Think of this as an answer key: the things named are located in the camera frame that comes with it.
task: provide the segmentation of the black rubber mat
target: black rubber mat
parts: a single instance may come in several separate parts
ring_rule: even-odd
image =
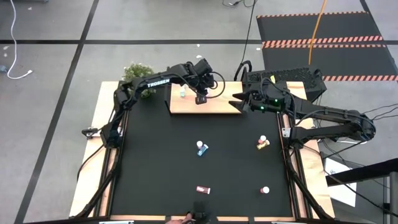
[[[263,42],[268,40],[299,40],[312,38],[317,19],[318,14],[308,16],[258,16],[257,23]],[[317,30],[317,38],[375,35],[380,35],[380,33],[367,12],[324,14]]]
[[[308,66],[308,54],[309,48],[262,50],[264,65],[269,71]],[[336,77],[333,80],[340,77],[344,81],[373,78],[391,81],[397,75],[386,47],[317,47],[312,50],[312,66],[326,77]]]
[[[170,116],[163,93],[130,112],[112,215],[184,215],[204,200],[217,216],[292,216],[274,113]],[[259,151],[262,134],[271,145]],[[202,157],[199,140],[209,146]]]

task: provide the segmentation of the wooden board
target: wooden board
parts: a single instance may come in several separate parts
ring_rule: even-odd
[[[240,90],[238,92],[242,92],[241,82],[227,82],[227,83],[228,83],[227,85],[231,86],[239,85]],[[287,84],[292,94],[301,98],[306,98],[305,90],[301,82],[288,82]],[[113,91],[117,89],[117,87],[118,87],[118,82],[102,83],[98,96],[97,107],[95,109],[95,114],[93,118],[94,127],[101,127],[102,125],[108,122],[109,116],[113,109]],[[232,95],[233,93],[235,93],[234,91],[235,90],[230,91],[229,94]],[[179,96],[180,96],[180,90],[178,86],[178,97]],[[300,126],[304,128],[311,128],[313,126],[313,121],[312,119],[306,119],[300,123]],[[85,158],[90,156],[90,154],[93,151],[95,151],[100,145],[102,145],[102,142],[99,137],[94,137],[93,139],[89,140],[86,146]],[[309,141],[308,143],[306,143],[306,146],[319,151],[318,144],[315,140]],[[300,152],[302,156],[305,180],[307,182],[307,187],[309,191],[314,196],[315,200],[317,200],[317,202],[327,212],[327,214],[334,217],[335,215],[333,207],[331,205],[328,186],[326,184],[326,178],[323,173],[323,165],[320,156],[307,148],[301,149]],[[76,187],[75,197],[73,199],[70,215],[76,215],[78,212],[80,212],[87,204],[87,202],[91,199],[92,195],[95,193],[96,189],[98,188],[98,182],[100,181],[103,160],[104,160],[104,150],[102,150],[99,154],[97,154],[94,158],[92,158],[92,160],[89,161],[87,165],[83,168],[80,174],[78,185]],[[110,156],[109,167],[111,166],[112,162],[113,162],[113,156]],[[298,203],[300,205],[300,214],[302,214],[302,217],[305,217],[303,197],[298,187],[296,189],[298,193],[297,195],[299,200]],[[107,188],[107,190],[105,190],[103,194],[103,203],[100,208],[100,215],[104,215],[106,211],[107,204],[105,202],[108,201],[108,197],[109,197],[109,187]],[[145,215],[115,215],[112,216],[111,218],[115,220],[157,220],[157,221],[165,220],[165,216],[145,216]],[[242,220],[246,222],[246,220],[248,220],[248,217],[219,217],[219,218],[224,221],[230,220],[237,222],[241,222]],[[294,218],[293,217],[255,217],[256,222],[264,222],[271,220],[281,221],[281,222],[291,222],[294,221]]]
[[[223,89],[224,83],[218,82],[215,90],[208,89],[207,96],[215,96]],[[231,106],[228,101],[240,101],[232,97],[232,94],[242,92],[241,82],[225,82],[225,90],[223,94],[217,98],[207,99],[207,103],[197,105],[195,97],[197,96],[191,89],[186,88],[185,97],[180,96],[181,86],[172,84],[170,94],[170,112],[171,113],[241,113],[235,107]]]

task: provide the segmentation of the black table surface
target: black table surface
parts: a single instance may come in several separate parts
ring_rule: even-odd
[[[260,135],[271,145],[257,150]],[[209,146],[201,157],[199,140]],[[216,216],[292,217],[276,114],[171,116],[163,89],[134,105],[111,214],[184,215],[194,201]]]

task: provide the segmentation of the person's hand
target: person's hand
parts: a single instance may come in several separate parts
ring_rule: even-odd
[[[191,213],[188,213],[183,220],[170,220],[166,224],[186,224],[191,221],[194,221],[194,219],[192,219]]]

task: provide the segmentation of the white paper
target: white paper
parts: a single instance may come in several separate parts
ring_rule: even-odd
[[[326,159],[325,171],[328,172],[329,174],[337,174],[339,172],[347,170],[350,170],[348,166],[329,158]],[[353,190],[356,190],[356,183],[351,183],[347,185],[351,187]],[[352,207],[355,207],[356,194],[352,192],[349,188],[347,188],[345,185],[337,185],[329,187],[329,194],[331,198],[343,202],[347,205],[351,205]]]

